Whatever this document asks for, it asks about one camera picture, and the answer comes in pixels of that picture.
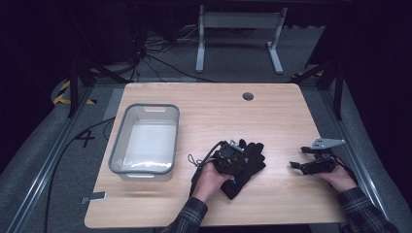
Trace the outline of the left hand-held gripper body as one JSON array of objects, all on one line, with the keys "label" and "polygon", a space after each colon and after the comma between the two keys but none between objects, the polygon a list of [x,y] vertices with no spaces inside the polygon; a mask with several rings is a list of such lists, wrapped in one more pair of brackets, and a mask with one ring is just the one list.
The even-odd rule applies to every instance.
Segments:
[{"label": "left hand-held gripper body", "polygon": [[241,171],[240,157],[244,149],[231,140],[223,141],[221,147],[212,155],[212,162],[221,174],[235,176]]}]

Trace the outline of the grey-rimmed white plastic bin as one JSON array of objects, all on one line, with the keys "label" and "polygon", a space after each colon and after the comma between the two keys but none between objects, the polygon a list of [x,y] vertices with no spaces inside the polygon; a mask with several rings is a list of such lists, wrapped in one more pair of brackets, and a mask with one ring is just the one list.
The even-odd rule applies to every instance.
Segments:
[{"label": "grey-rimmed white plastic bin", "polygon": [[132,104],[125,109],[109,158],[123,180],[166,182],[173,176],[180,110],[171,104]]}]

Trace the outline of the black metal stand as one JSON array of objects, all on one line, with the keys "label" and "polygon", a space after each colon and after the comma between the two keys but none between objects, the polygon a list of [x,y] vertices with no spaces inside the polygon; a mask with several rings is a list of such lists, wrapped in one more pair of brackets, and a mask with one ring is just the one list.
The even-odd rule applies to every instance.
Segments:
[{"label": "black metal stand", "polygon": [[322,73],[320,79],[316,83],[316,86],[319,90],[328,90],[329,87],[334,84],[332,109],[337,119],[341,120],[341,100],[344,83],[342,72],[342,65],[338,61],[329,61],[324,64],[318,65],[302,74],[293,74],[291,79],[289,80],[289,83],[299,84],[318,73]]},{"label": "black metal stand", "polygon": [[91,70],[95,69],[102,73],[104,76],[109,77],[117,83],[129,83],[128,80],[122,78],[120,75],[110,71],[103,65],[91,61],[85,57],[75,58],[71,65],[70,70],[70,112],[69,117],[72,117],[77,111],[79,100],[79,85],[78,82],[82,82],[85,87],[94,86],[96,79]]}]

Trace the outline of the yellow and black hazard tape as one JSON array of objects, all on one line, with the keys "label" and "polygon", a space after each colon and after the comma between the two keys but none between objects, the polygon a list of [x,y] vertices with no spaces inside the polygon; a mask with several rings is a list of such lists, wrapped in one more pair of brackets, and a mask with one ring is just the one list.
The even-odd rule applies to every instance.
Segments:
[{"label": "yellow and black hazard tape", "polygon": [[64,97],[66,91],[70,87],[70,83],[71,83],[70,81],[66,81],[63,83],[60,90],[57,92],[57,95],[53,99],[54,104],[67,104],[67,105],[71,104],[71,100]]}]

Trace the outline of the person's left hand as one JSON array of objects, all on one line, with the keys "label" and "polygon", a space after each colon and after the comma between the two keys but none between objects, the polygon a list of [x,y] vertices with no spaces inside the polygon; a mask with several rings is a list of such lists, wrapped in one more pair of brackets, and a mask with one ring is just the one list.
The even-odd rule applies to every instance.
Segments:
[{"label": "person's left hand", "polygon": [[220,174],[212,163],[207,163],[200,173],[191,197],[207,203],[229,179],[230,175]]}]

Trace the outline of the aluminium floor rail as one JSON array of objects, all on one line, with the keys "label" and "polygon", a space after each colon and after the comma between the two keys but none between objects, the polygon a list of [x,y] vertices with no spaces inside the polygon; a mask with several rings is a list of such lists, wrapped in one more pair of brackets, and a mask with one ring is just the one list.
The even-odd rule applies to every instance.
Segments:
[{"label": "aluminium floor rail", "polygon": [[47,142],[51,142],[50,149],[46,152],[45,158],[42,160],[41,167],[37,173],[34,174],[31,180],[30,186],[24,195],[24,198],[18,205],[18,209],[13,216],[13,219],[8,224],[5,233],[20,233],[24,228],[29,216],[32,213],[33,208],[36,206],[40,199],[42,192],[48,185],[49,179],[52,177],[52,172],[55,170],[57,160],[63,153],[65,142],[69,137],[69,134],[76,123],[81,110],[86,105],[87,99],[92,93],[91,87],[85,87],[79,94],[79,106],[75,108],[72,116],[66,114],[59,121],[61,125],[55,127],[55,134],[49,133],[50,127],[41,127],[39,137],[45,137]]},{"label": "aluminium floor rail", "polygon": [[383,213],[384,217],[389,218],[386,208],[384,207],[382,199],[377,191],[375,183],[370,178],[365,166],[358,158],[358,154],[352,146],[351,138],[345,128],[343,121],[339,120],[334,112],[333,101],[331,97],[329,96],[327,91],[320,90],[319,93],[324,105],[326,106],[327,113],[334,124],[334,128],[337,130],[339,136],[345,141],[343,147],[346,151],[346,161],[353,169],[355,176],[359,182],[360,188],[369,197],[371,202]]}]

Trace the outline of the person's right hand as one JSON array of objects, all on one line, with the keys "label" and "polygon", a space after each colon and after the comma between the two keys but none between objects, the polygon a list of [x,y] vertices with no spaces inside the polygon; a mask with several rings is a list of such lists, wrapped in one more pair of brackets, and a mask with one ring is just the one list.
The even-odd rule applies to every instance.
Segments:
[{"label": "person's right hand", "polygon": [[315,177],[327,181],[339,193],[358,186],[349,173],[341,166],[336,166],[330,173],[315,174]]}]

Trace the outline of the small grey metal bracket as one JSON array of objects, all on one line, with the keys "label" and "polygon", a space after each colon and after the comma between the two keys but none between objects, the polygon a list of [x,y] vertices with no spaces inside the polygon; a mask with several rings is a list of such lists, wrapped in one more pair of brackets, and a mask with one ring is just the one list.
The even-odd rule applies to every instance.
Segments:
[{"label": "small grey metal bracket", "polygon": [[105,191],[93,192],[89,196],[82,197],[80,203],[84,205],[91,201],[105,200],[106,197],[107,197],[107,193]]}]

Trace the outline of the grey metal table frame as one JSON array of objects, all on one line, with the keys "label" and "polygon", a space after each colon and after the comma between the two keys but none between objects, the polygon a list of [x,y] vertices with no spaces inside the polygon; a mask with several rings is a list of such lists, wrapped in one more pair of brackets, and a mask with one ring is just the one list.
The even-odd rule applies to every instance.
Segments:
[{"label": "grey metal table frame", "polygon": [[250,29],[272,29],[274,37],[266,43],[273,67],[276,74],[284,72],[277,52],[284,21],[288,9],[282,8],[277,13],[240,13],[240,12],[209,12],[204,5],[199,7],[198,16],[198,48],[195,71],[202,73],[205,61],[205,29],[206,28],[250,28]]}]

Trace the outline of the black glove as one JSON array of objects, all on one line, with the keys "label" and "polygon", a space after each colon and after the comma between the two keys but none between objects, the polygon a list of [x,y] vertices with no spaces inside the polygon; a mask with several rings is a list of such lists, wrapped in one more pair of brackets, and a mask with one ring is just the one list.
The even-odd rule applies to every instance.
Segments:
[{"label": "black glove", "polygon": [[221,190],[230,199],[234,199],[250,178],[261,171],[266,164],[262,155],[247,155],[243,152],[240,157],[241,171],[223,183]]},{"label": "black glove", "polygon": [[264,145],[262,143],[249,143],[241,139],[239,141],[239,147],[244,150],[247,155],[260,155],[263,151]]}]

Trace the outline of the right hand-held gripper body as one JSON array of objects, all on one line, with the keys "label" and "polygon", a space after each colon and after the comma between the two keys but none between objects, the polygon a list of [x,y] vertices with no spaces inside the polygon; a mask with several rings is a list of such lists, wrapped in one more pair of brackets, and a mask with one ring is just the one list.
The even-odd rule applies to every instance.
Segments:
[{"label": "right hand-held gripper body", "polygon": [[311,153],[314,155],[315,160],[312,162],[302,164],[304,171],[301,171],[304,175],[312,175],[319,173],[330,173],[338,165],[338,158],[332,151],[332,148],[344,145],[344,140],[318,138],[309,147],[313,150],[317,150],[317,153]]}]

